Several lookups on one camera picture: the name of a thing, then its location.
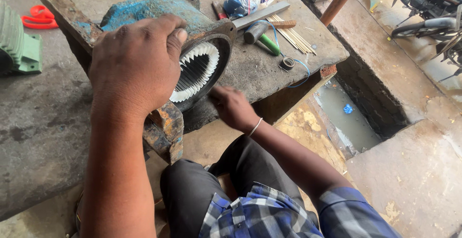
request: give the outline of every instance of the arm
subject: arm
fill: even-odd
[[[251,133],[260,117],[243,93],[229,86],[216,86],[210,96],[226,124],[244,134]],[[286,174],[315,204],[321,194],[332,188],[352,188],[350,182],[324,159],[264,121],[251,138],[276,159]]]
[[[165,15],[98,38],[89,71],[93,103],[81,237],[156,236],[143,123],[175,88],[185,26]]]

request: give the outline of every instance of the hammer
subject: hammer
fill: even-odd
[[[251,45],[259,40],[263,45],[269,48],[274,55],[279,56],[281,50],[278,45],[274,44],[274,42],[265,35],[267,30],[268,24],[266,22],[258,22],[244,33],[244,41]]]

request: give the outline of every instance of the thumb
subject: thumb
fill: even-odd
[[[181,54],[181,47],[188,38],[188,32],[183,28],[175,29],[167,37],[167,53],[172,61],[178,62]]]

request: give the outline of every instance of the black electrical tape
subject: black electrical tape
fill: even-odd
[[[279,65],[282,69],[291,70],[295,66],[295,60],[291,57],[284,57]]]

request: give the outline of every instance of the red scissors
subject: red scissors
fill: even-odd
[[[36,5],[31,8],[31,15],[32,17],[22,16],[21,20],[23,21],[24,26],[27,28],[34,28],[34,29],[50,29],[50,28],[58,28],[58,24],[56,24],[55,16],[51,13],[43,5]]]

